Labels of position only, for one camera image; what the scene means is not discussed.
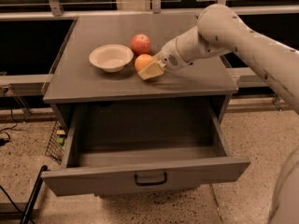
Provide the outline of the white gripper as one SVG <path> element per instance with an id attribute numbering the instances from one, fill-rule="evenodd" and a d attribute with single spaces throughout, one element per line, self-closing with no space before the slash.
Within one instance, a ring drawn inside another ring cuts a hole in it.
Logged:
<path id="1" fill-rule="evenodd" d="M 167 42 L 161 50 L 154 55 L 154 58 L 158 61 L 154 60 L 150 62 L 149 65 L 138 72 L 142 80 L 161 76 L 165 68 L 176 71 L 190 65 L 179 55 L 176 38 Z"/>

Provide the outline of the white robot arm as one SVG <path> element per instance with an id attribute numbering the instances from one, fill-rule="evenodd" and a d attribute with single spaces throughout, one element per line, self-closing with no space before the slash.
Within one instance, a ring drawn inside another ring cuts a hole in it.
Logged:
<path id="1" fill-rule="evenodd" d="M 221 4 L 206 7 L 196 25 L 167 42 L 138 75 L 143 80 L 159 77 L 165 68 L 178 70 L 228 52 L 299 114 L 299 51 L 250 29 Z M 299 147 L 278 175 L 267 224 L 299 224 Z"/>

